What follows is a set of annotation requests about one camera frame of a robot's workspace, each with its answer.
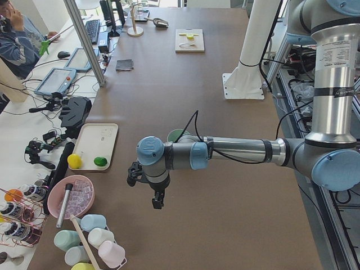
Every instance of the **green ball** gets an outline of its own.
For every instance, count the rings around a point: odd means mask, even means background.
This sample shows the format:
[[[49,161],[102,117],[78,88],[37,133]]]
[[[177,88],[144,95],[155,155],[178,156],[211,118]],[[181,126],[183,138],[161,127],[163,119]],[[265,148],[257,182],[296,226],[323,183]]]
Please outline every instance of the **green ball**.
[[[104,167],[107,164],[107,159],[103,156],[97,156],[94,158],[94,163],[96,166]]]

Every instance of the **white tray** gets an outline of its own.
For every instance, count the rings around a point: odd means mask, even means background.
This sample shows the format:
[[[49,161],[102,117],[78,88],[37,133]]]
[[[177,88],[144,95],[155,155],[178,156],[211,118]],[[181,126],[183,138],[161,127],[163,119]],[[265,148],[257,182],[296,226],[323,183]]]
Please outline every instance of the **white tray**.
[[[82,166],[71,170],[106,170],[111,163],[118,129],[118,125],[112,123],[83,125],[73,151],[81,157]],[[105,166],[95,165],[94,158],[98,156],[106,158]]]

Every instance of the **person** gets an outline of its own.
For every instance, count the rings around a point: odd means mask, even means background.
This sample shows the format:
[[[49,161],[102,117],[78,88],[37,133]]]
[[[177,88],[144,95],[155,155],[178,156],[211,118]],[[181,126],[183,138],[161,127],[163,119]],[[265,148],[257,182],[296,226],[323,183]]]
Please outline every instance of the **person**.
[[[0,32],[0,57],[18,78],[25,79],[39,61],[41,42],[57,32],[43,36],[9,0],[0,0],[0,15],[8,18],[12,26],[10,32]]]

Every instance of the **wooden stick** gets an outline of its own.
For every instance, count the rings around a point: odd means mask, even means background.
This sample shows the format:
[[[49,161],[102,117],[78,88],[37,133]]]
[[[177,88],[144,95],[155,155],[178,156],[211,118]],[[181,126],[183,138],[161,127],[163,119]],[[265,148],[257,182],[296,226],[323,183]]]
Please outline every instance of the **wooden stick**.
[[[86,253],[87,253],[88,256],[89,256],[90,261],[91,261],[92,265],[94,266],[94,269],[95,269],[95,270],[100,270],[100,267],[99,267],[99,265],[97,264],[97,261],[96,261],[96,259],[95,259],[95,256],[94,256],[94,254],[92,253],[92,251],[91,251],[91,249],[90,249],[90,246],[89,246],[89,244],[88,244],[88,241],[86,240],[86,238],[85,238],[85,236],[84,236],[84,234],[83,234],[83,232],[82,232],[82,230],[81,230],[81,228],[80,228],[80,225],[79,225],[79,223],[77,222],[77,219],[76,219],[76,217],[75,217],[73,214],[70,215],[70,220],[71,220],[71,222],[73,223],[73,225],[74,225],[77,233],[79,234],[80,240],[81,240],[81,242],[83,243],[83,246],[84,246],[84,248],[85,248],[85,251],[86,251]]]

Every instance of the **headphones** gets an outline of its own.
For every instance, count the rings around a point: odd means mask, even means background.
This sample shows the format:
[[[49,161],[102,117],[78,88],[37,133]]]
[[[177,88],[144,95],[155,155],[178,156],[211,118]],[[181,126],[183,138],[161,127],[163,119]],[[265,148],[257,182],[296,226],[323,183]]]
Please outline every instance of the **headphones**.
[[[8,33],[11,32],[11,24],[8,18],[0,15],[0,32],[1,33]]]

